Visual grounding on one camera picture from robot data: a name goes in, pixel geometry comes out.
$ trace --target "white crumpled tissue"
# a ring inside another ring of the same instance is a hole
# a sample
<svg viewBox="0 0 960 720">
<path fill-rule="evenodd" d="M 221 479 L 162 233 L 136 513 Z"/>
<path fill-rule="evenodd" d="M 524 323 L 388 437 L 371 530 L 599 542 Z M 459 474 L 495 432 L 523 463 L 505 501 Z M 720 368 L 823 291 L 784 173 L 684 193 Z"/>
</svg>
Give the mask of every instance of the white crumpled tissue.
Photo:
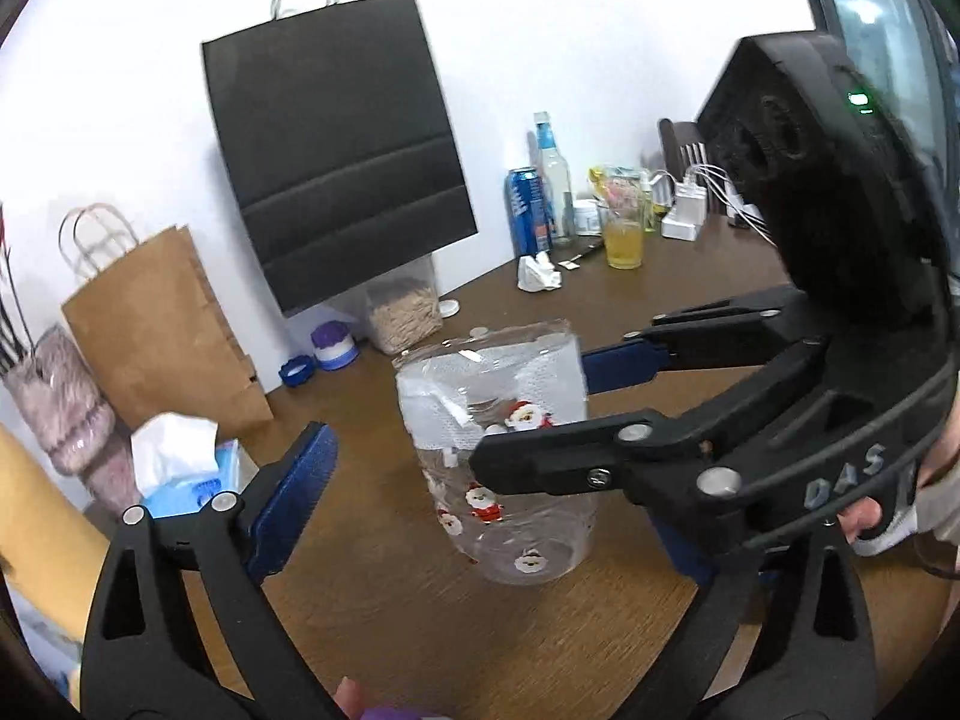
<svg viewBox="0 0 960 720">
<path fill-rule="evenodd" d="M 529 255 L 520 257 L 520 264 L 517 266 L 517 287 L 525 293 L 555 290 L 560 287 L 562 281 L 563 276 L 545 251 L 539 252 L 536 259 Z"/>
<path fill-rule="evenodd" d="M 168 482 L 217 473 L 217 423 L 160 413 L 131 437 L 133 477 L 144 498 Z"/>
</svg>

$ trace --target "white cable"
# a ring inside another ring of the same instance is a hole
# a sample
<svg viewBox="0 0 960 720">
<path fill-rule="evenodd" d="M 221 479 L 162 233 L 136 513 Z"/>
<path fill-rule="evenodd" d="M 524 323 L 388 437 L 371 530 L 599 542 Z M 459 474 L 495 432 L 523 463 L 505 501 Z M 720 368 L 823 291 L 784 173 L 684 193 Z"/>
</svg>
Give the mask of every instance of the white cable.
<svg viewBox="0 0 960 720">
<path fill-rule="evenodd" d="M 717 196 L 720 197 L 720 202 L 722 202 L 728 208 L 733 209 L 733 213 L 736 213 L 736 215 L 739 215 L 748 225 L 750 225 L 750 227 L 752 227 L 755 233 L 757 233 L 763 240 L 768 242 L 768 244 L 770 244 L 772 247 L 776 247 L 776 244 L 773 242 L 773 239 L 770 238 L 770 236 L 767 235 L 765 232 L 763 232 L 763 230 L 761 230 L 754 223 L 754 221 L 746 214 L 746 212 L 744 212 L 740 208 L 737 208 L 736 205 L 734 205 L 730 201 L 730 196 L 727 194 L 727 191 L 721 188 L 720 184 L 718 184 L 717 181 L 714 180 L 713 175 L 708 170 L 698 170 L 699 167 L 704 167 L 704 166 L 691 165 L 686 172 L 693 173 L 693 175 L 702 175 L 702 177 L 704 177 L 707 180 L 707 182 L 709 182 L 709 184 L 712 185 L 713 190 L 717 193 Z M 714 167 L 714 170 L 723 172 L 723 170 L 721 170 L 720 167 Z"/>
<path fill-rule="evenodd" d="M 719 178 L 722 178 L 724 181 L 730 184 L 733 184 L 733 180 L 731 179 L 728 172 L 726 172 L 726 170 L 724 170 L 723 167 L 717 167 L 717 165 L 709 165 L 706 163 L 695 163 L 689 167 L 688 173 L 690 173 L 690 175 L 702 175 L 704 178 L 707 178 L 708 177 L 707 174 L 709 173 L 714 178 L 719 177 Z M 726 196 L 728 200 L 730 200 L 730 195 L 727 194 L 726 191 L 724 191 L 723 194 L 724 196 Z M 734 204 L 733 210 L 735 211 L 738 210 L 738 208 L 736 207 L 736 204 Z M 742 215 L 744 220 L 747 220 L 748 223 L 750 223 L 750 221 L 754 221 L 755 223 L 759 223 L 764 230 L 767 229 L 767 225 L 765 221 L 762 220 L 762 218 L 757 218 L 755 215 L 750 214 L 745 209 L 739 209 L 739 210 L 741 210 L 742 212 L 739 215 Z"/>
<path fill-rule="evenodd" d="M 654 183 L 661 175 L 665 178 L 669 178 L 673 182 L 673 191 L 677 191 L 677 180 L 673 177 L 673 173 L 669 172 L 669 170 L 654 170 L 654 172 L 650 175 L 650 183 Z"/>
</svg>

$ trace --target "glass of juice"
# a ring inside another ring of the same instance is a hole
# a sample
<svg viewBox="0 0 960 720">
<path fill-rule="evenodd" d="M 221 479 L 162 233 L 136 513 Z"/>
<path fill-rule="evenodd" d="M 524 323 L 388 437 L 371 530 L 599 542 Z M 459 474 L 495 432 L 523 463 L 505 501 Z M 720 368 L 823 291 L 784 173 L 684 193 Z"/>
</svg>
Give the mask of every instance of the glass of juice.
<svg viewBox="0 0 960 720">
<path fill-rule="evenodd" d="M 597 200 L 600 229 L 607 250 L 607 264 L 620 271 L 631 271 L 643 264 L 643 235 L 647 208 L 641 197 Z"/>
</svg>

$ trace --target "yellow object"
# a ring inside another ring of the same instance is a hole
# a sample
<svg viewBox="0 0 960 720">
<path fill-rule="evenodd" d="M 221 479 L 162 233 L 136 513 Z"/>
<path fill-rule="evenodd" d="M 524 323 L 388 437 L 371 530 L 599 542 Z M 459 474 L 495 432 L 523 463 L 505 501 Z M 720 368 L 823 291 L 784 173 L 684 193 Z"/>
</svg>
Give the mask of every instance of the yellow object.
<svg viewBox="0 0 960 720">
<path fill-rule="evenodd" d="M 83 641 L 107 538 L 2 425 L 0 557 L 7 581 L 72 640 Z"/>
<path fill-rule="evenodd" d="M 626 203 L 614 210 L 606 203 L 597 204 L 603 232 L 607 264 L 618 271 L 631 271 L 643 264 L 643 235 L 646 207 L 639 202 Z"/>
</svg>

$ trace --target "blue lid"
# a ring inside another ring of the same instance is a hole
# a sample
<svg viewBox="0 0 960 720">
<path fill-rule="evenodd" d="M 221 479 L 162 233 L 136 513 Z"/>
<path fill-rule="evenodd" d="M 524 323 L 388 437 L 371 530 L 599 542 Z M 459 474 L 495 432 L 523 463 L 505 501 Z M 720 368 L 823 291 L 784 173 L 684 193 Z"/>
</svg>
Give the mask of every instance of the blue lid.
<svg viewBox="0 0 960 720">
<path fill-rule="evenodd" d="M 350 328 L 344 322 L 324 322 L 310 334 L 310 341 L 318 349 L 333 346 L 339 343 L 350 334 Z"/>
</svg>

